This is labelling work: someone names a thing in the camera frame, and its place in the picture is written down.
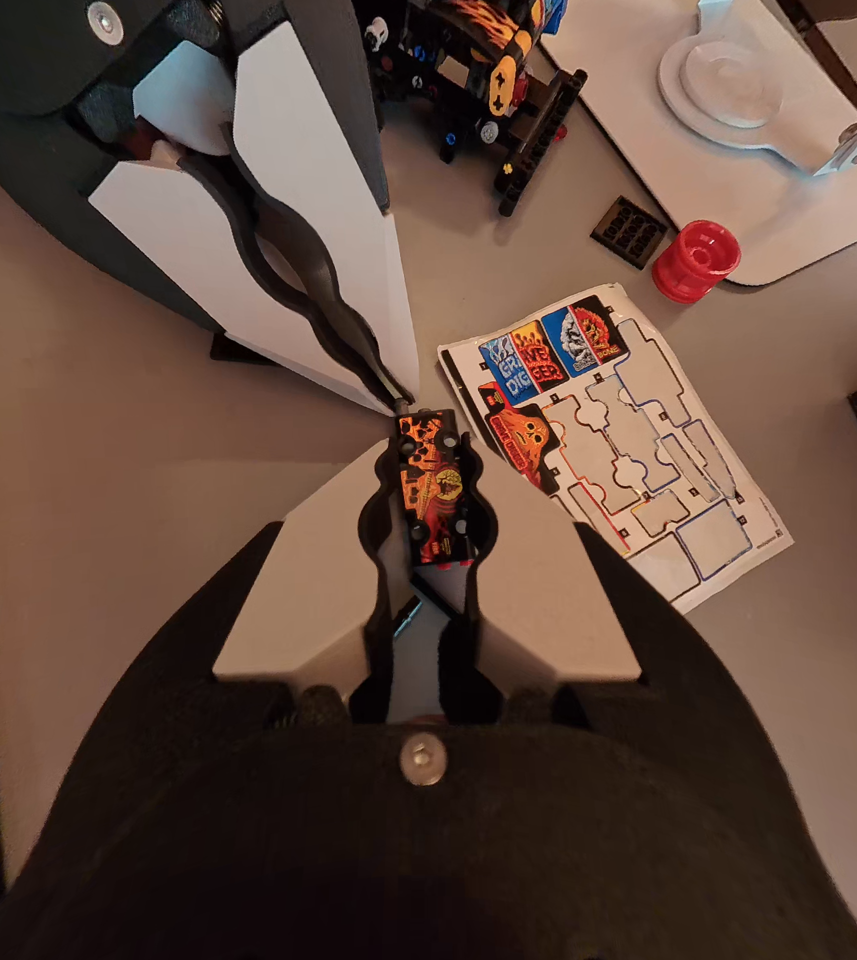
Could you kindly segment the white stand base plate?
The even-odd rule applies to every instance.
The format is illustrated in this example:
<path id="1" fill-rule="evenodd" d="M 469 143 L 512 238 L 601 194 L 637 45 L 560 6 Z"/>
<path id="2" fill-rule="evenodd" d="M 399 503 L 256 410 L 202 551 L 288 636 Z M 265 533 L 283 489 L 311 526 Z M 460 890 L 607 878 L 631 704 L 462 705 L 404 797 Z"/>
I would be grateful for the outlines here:
<path id="1" fill-rule="evenodd" d="M 857 243 L 857 163 L 821 171 L 857 110 L 763 2 L 568 2 L 542 46 L 588 73 L 582 103 L 675 227 L 734 234 L 733 282 L 766 285 Z M 739 80 L 771 82 L 775 116 L 737 128 L 707 114 L 683 82 L 695 51 L 704 64 L 744 51 Z"/>

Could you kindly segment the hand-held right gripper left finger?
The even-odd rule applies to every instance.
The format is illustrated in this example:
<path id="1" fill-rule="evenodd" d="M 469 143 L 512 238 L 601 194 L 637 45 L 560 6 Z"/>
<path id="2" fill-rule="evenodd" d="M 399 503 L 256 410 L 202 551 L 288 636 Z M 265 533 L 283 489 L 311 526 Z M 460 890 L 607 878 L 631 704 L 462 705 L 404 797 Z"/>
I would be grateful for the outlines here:
<path id="1" fill-rule="evenodd" d="M 331 687 L 356 722 L 383 723 L 400 609 L 399 461 L 384 439 L 287 515 L 214 675 Z"/>

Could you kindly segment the black square toy plate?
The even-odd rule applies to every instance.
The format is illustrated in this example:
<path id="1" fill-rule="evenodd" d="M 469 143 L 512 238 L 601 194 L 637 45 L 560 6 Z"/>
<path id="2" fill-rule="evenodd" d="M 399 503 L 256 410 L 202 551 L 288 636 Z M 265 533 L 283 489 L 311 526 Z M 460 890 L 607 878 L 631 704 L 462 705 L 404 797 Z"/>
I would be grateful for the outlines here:
<path id="1" fill-rule="evenodd" d="M 619 195 L 610 205 L 590 238 L 637 270 L 643 270 L 669 228 L 657 217 Z"/>

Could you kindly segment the flame printed black toy panel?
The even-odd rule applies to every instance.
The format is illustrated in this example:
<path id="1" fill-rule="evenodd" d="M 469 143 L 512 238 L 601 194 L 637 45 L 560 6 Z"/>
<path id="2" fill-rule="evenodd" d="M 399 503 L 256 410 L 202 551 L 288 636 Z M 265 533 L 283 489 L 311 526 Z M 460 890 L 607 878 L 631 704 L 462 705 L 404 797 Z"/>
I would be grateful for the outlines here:
<path id="1" fill-rule="evenodd" d="M 451 409 L 422 410 L 396 421 L 401 507 L 412 567 L 468 567 L 468 500 L 460 436 Z"/>

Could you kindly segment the black toy truck model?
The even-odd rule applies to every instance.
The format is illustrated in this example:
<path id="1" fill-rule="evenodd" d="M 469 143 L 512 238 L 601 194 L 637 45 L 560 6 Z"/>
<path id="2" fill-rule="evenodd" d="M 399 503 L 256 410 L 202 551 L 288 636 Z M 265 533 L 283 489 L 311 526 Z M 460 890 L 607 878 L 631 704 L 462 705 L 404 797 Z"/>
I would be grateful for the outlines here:
<path id="1" fill-rule="evenodd" d="M 439 119 L 439 158 L 470 141 L 505 150 L 494 176 L 498 213 L 510 217 L 551 147 L 587 74 L 536 78 L 529 59 L 555 35 L 567 1 L 356 1 L 379 129 L 383 105 L 422 99 Z"/>

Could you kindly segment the red toy wheel hub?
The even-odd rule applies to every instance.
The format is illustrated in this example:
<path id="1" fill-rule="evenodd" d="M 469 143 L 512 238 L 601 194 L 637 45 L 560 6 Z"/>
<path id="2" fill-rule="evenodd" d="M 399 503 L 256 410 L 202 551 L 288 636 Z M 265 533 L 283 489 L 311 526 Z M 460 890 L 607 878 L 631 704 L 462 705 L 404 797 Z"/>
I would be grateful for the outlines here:
<path id="1" fill-rule="evenodd" d="M 692 305 L 738 268 L 742 249 L 735 235 L 710 220 L 687 223 L 652 265 L 658 291 L 669 300 Z"/>

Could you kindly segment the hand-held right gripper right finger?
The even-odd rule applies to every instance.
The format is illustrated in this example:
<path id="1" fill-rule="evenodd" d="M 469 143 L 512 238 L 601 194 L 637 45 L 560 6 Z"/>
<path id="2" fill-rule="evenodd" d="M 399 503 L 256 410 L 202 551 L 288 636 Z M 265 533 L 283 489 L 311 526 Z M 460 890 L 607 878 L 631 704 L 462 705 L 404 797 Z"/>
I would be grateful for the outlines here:
<path id="1" fill-rule="evenodd" d="M 642 668 L 566 510 L 487 446 L 462 439 L 477 555 L 463 612 L 439 641 L 439 699 L 452 724 L 490 724 L 519 693 L 634 683 Z"/>

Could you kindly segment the toy sticker sheet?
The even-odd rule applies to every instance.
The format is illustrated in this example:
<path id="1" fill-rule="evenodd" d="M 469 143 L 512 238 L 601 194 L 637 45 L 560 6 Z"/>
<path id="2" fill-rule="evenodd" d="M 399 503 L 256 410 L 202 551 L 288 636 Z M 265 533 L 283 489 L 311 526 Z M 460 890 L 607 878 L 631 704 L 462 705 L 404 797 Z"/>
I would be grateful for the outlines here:
<path id="1" fill-rule="evenodd" d="M 680 613 L 794 543 L 620 284 L 437 354 L 476 435 Z"/>

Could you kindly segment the long black toy axle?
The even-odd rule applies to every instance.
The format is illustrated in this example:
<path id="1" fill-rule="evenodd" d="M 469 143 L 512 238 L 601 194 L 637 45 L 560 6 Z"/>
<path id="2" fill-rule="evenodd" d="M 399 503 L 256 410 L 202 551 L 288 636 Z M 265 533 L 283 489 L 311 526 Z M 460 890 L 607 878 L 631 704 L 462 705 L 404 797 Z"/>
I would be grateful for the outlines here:
<path id="1" fill-rule="evenodd" d="M 411 587 L 448 619 L 461 618 L 465 611 L 465 580 L 452 579 L 449 571 L 438 575 L 428 567 L 418 568 L 410 578 Z"/>

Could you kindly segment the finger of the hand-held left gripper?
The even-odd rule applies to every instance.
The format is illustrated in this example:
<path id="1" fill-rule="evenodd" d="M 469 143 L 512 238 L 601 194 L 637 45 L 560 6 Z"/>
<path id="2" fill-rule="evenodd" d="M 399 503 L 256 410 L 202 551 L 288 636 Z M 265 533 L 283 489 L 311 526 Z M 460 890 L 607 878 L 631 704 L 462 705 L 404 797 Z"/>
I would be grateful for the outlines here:
<path id="1" fill-rule="evenodd" d="M 265 260 L 315 303 L 316 337 L 376 397 L 407 407 L 419 361 L 393 216 L 381 212 L 290 22 L 237 61 L 209 158 L 243 200 Z"/>
<path id="2" fill-rule="evenodd" d="M 170 141 L 118 162 L 90 204 L 245 349 L 368 409 L 391 403 L 316 337 L 317 305 L 269 265 L 244 201 L 213 162 Z"/>

